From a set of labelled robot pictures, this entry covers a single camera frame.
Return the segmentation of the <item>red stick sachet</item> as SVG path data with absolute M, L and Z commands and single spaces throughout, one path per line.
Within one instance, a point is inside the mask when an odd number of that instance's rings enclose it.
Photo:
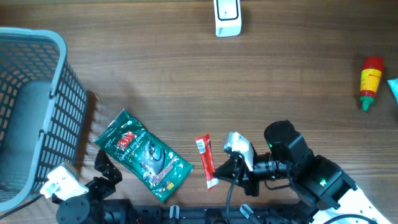
M 218 178 L 213 173 L 215 172 L 215 165 L 213 160 L 213 153 L 211 150 L 211 139 L 209 134 L 197 137 L 195 143 L 200 153 L 201 162 L 206 177 L 206 186 L 211 190 L 214 186 L 219 184 Z

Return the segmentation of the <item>green 3M wipes pouch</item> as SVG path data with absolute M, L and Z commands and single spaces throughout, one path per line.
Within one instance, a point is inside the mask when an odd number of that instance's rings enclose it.
M 136 175 L 161 202 L 166 201 L 194 169 L 126 110 L 95 139 L 95 144 Z

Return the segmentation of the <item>sriracha bottle with green cap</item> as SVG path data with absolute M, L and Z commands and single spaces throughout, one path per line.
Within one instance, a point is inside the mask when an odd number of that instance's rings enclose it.
M 359 101 L 363 111 L 368 111 L 374 103 L 377 90 L 384 70 L 382 57 L 368 57 L 365 59 L 361 71 Z

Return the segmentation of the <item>teal wet wipes packet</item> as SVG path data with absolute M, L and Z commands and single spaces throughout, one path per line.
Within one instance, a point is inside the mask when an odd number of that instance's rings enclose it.
M 390 79 L 387 81 L 394 96 L 396 103 L 398 103 L 398 79 Z

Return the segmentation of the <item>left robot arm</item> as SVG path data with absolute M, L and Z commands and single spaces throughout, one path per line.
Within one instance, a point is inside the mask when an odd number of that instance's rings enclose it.
M 115 193 L 116 184 L 122 181 L 121 172 L 100 149 L 95 159 L 95 169 L 101 177 L 87 183 L 88 192 L 67 200 L 59 200 L 56 219 L 59 224 L 134 223 L 134 209 L 129 199 L 108 200 Z

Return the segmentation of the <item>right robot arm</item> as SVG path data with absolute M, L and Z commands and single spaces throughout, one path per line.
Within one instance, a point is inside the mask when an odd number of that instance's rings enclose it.
M 252 223 L 389 223 L 363 190 L 336 163 L 314 155 L 304 137 L 288 121 L 276 121 L 264 130 L 270 151 L 258 154 L 238 132 L 226 135 L 222 150 L 229 159 L 214 171 L 218 179 L 242 187 L 248 196 L 259 195 L 260 183 L 287 180 L 295 192 L 293 205 L 265 208 L 260 214 L 243 204 L 239 211 Z

